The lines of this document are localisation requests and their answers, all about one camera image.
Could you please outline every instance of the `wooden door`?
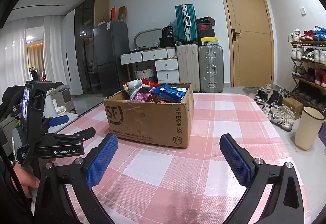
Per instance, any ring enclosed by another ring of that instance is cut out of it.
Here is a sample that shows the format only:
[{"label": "wooden door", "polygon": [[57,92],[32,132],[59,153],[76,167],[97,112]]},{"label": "wooden door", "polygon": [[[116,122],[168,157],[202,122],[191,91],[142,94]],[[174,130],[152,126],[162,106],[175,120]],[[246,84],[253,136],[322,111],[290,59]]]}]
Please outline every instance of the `wooden door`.
[{"label": "wooden door", "polygon": [[233,86],[260,87],[272,83],[272,33],[265,0],[226,3],[233,45]]}]

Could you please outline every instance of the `beige curtain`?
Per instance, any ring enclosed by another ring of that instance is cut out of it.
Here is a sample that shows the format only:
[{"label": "beige curtain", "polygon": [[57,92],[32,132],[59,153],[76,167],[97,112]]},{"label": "beige curtain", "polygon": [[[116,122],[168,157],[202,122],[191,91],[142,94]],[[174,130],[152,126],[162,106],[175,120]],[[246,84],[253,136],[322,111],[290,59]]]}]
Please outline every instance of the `beige curtain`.
[{"label": "beige curtain", "polygon": [[42,72],[44,71],[43,43],[28,46],[27,58],[28,68],[35,67],[35,69],[37,69],[39,81],[41,81]]}]

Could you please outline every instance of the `screw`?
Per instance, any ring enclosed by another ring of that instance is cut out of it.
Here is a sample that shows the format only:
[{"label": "screw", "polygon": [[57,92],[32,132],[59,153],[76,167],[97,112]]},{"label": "screw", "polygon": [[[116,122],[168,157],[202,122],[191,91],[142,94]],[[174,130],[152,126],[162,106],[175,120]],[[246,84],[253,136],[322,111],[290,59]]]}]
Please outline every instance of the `screw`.
[{"label": "screw", "polygon": [[77,158],[77,159],[75,159],[75,163],[76,164],[82,164],[83,163],[83,158]]},{"label": "screw", "polygon": [[291,169],[291,168],[293,168],[293,164],[290,163],[290,162],[287,162],[287,163],[286,163],[286,167],[288,167],[289,169]]},{"label": "screw", "polygon": [[46,165],[45,165],[45,168],[46,169],[50,169],[52,167],[52,162],[48,162]]},{"label": "screw", "polygon": [[255,159],[255,162],[256,162],[257,164],[259,164],[259,165],[264,163],[263,159],[261,159],[261,158],[256,158],[256,159]]}]

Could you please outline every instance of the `person's hand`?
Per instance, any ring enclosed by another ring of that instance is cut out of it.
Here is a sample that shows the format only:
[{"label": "person's hand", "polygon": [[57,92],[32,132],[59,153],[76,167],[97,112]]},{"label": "person's hand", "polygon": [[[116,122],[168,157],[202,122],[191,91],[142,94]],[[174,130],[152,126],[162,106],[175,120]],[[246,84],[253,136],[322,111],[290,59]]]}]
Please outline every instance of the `person's hand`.
[{"label": "person's hand", "polygon": [[[14,171],[22,186],[26,198],[32,198],[32,194],[29,191],[28,187],[38,188],[40,184],[40,180],[38,180],[37,177],[29,173],[28,171],[25,171],[18,162],[14,166]],[[17,190],[17,187],[12,179],[11,182]]]}]

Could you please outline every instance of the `curtain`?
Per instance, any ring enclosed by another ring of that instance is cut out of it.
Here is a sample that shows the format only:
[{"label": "curtain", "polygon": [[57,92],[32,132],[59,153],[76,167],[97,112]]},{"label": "curtain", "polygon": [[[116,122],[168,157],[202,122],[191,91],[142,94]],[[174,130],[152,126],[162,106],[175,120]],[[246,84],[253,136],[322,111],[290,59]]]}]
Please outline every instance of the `curtain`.
[{"label": "curtain", "polygon": [[44,71],[43,43],[27,47],[27,61],[29,70],[33,67],[37,70],[37,75],[40,81],[42,72]]},{"label": "curtain", "polygon": [[44,17],[43,59],[47,81],[67,84],[61,47],[61,21],[63,16]]},{"label": "curtain", "polygon": [[30,80],[25,48],[27,19],[7,22],[0,29],[0,95],[9,86],[25,86]]}]

